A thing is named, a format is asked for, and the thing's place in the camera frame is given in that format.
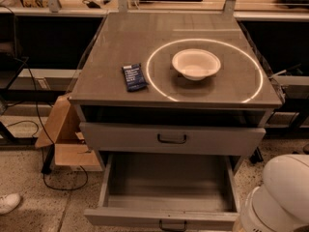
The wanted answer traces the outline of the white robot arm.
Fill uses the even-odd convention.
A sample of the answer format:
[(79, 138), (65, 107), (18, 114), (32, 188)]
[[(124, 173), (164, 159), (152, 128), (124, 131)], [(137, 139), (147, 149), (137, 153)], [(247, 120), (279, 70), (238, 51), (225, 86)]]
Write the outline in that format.
[(309, 156), (282, 155), (241, 206), (233, 232), (295, 232), (309, 225)]

